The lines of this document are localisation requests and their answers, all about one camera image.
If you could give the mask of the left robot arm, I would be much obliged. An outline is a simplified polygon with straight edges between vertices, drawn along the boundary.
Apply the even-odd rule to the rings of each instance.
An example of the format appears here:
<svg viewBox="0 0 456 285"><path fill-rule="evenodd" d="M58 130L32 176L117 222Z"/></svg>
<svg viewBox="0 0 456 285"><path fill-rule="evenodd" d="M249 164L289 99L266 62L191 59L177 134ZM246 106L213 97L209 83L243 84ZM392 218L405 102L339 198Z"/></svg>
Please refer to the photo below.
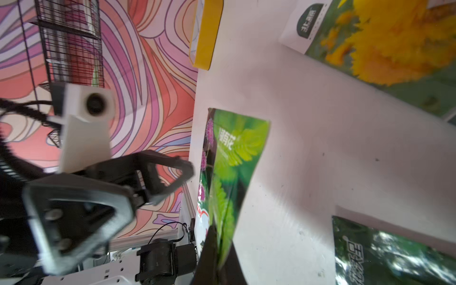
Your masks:
<svg viewBox="0 0 456 285"><path fill-rule="evenodd" d="M4 254L25 248L50 278L95 284L102 276L77 266L130 224L138 208L159 204L194 170L190 162L152 150L113 159L109 148L112 105L99 93L66 101L64 123L3 99L5 113L31 117L62 129L60 171L47 174L1 143L1 239Z"/></svg>

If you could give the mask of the dark green melon seed packet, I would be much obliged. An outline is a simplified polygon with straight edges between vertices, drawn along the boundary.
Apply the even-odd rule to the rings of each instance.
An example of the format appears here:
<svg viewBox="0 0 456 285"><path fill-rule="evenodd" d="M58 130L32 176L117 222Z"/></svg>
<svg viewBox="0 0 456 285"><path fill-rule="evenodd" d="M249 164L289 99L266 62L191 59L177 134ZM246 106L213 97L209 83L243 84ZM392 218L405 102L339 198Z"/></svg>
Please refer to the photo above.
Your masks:
<svg viewBox="0 0 456 285"><path fill-rule="evenodd" d="M406 237L333 216L338 285L453 285L455 258Z"/></svg>

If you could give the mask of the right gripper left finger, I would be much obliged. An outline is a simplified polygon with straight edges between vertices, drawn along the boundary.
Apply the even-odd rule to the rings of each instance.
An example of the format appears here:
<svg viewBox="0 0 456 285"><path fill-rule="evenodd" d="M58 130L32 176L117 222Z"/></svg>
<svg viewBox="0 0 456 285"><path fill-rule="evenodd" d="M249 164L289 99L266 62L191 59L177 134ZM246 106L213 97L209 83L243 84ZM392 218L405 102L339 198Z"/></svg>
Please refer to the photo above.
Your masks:
<svg viewBox="0 0 456 285"><path fill-rule="evenodd" d="M126 188L78 175L28 182L22 197L39 259L49 275L70 273L135 217Z"/></svg>

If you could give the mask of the green mimosa seed packet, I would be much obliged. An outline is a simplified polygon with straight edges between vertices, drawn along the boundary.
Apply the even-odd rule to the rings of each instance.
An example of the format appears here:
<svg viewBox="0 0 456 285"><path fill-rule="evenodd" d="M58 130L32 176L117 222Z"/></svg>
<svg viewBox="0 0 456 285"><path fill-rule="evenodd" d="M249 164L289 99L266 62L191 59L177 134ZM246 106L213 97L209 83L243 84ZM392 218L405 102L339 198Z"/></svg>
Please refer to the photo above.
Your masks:
<svg viewBox="0 0 456 285"><path fill-rule="evenodd" d="M216 228L217 265L227 260L241 208L265 149L270 122L210 108L198 180L195 238L202 252Z"/></svg>

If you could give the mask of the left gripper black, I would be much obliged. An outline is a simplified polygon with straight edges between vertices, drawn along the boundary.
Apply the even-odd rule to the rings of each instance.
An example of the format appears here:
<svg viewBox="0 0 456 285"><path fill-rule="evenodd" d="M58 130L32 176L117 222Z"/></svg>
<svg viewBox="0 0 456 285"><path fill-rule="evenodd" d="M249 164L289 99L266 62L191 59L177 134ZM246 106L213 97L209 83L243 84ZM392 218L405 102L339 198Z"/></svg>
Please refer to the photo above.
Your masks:
<svg viewBox="0 0 456 285"><path fill-rule="evenodd" d="M146 150L71 174L71 189L86 200L144 200L158 205L193 175L189 161Z"/></svg>

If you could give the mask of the yellow sunflower seed packet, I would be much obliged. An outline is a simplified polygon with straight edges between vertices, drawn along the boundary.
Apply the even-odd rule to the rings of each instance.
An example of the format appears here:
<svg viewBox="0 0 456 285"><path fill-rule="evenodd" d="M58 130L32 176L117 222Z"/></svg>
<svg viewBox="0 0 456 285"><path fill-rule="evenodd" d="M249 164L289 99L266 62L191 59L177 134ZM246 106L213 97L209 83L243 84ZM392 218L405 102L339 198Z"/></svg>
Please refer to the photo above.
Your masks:
<svg viewBox="0 0 456 285"><path fill-rule="evenodd" d="M456 122L454 1L298 1L280 43Z"/></svg>

